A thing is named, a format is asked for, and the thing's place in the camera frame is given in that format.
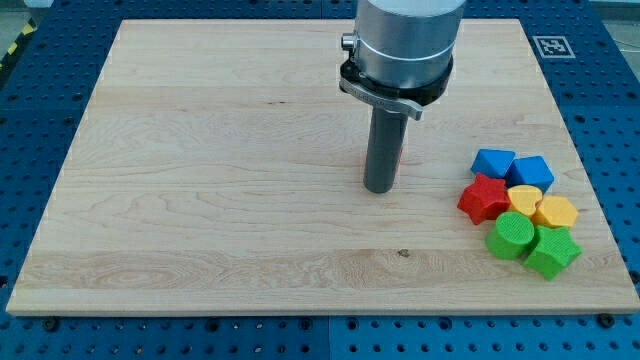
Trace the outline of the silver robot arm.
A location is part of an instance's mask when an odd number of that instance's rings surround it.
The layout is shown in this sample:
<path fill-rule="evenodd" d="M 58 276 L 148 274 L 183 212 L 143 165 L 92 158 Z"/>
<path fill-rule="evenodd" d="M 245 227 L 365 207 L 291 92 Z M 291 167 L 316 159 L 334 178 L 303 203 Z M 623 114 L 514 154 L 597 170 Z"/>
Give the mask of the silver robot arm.
<path fill-rule="evenodd" d="M 354 30 L 341 46 L 376 84 L 426 86 L 442 76 L 464 13 L 465 0 L 359 0 Z"/>

